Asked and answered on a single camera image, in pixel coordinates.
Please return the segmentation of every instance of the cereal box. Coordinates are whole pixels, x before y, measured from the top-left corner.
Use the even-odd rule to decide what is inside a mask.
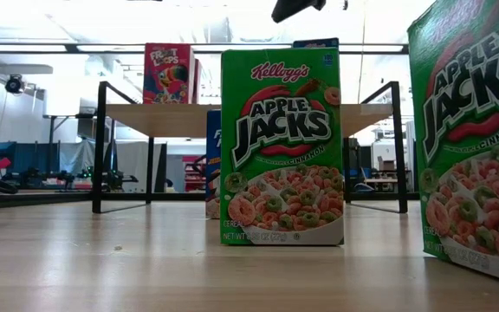
[[[499,277],[499,1],[438,0],[409,39],[424,251]]]
[[[205,216],[219,218],[221,177],[221,111],[207,112]]]
[[[338,49],[226,51],[222,70],[222,243],[342,244]]]
[[[195,59],[189,44],[146,43],[144,104],[192,103]]]
[[[338,48],[338,38],[298,40],[292,43],[292,48]]]

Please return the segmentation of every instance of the white wall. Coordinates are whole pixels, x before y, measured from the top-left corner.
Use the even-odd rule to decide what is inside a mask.
[[[49,120],[42,117],[43,101],[27,94],[14,96],[5,91],[0,83],[0,142],[17,141],[20,143],[47,143],[49,140]],[[55,132],[55,142],[68,140],[70,132],[66,127]]]

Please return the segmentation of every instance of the cable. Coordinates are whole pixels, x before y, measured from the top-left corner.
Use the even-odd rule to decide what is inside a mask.
[[[363,78],[363,59],[365,58],[365,29],[366,29],[366,13],[367,0],[363,1],[363,36],[361,38],[361,64],[360,64],[360,84],[357,91],[357,103],[361,103],[361,79]]]
[[[36,96],[38,94],[38,88],[34,88],[34,100],[32,101],[32,114],[34,113],[34,107],[36,107]]]
[[[7,107],[7,94],[9,94],[9,92],[5,92],[5,100],[3,101],[3,111],[1,112],[1,119],[0,119],[0,133],[1,133],[1,125],[3,124],[3,117],[5,116],[5,108]]]

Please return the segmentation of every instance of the red box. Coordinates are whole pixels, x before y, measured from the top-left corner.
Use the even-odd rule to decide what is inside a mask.
[[[144,104],[191,104],[195,63],[190,44],[146,43]]]

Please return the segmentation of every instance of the wooden floor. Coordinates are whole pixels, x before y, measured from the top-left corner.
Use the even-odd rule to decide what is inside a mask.
[[[203,203],[90,209],[0,209],[0,311],[499,311],[498,280],[422,252],[417,203],[348,207],[327,248],[222,246]]]

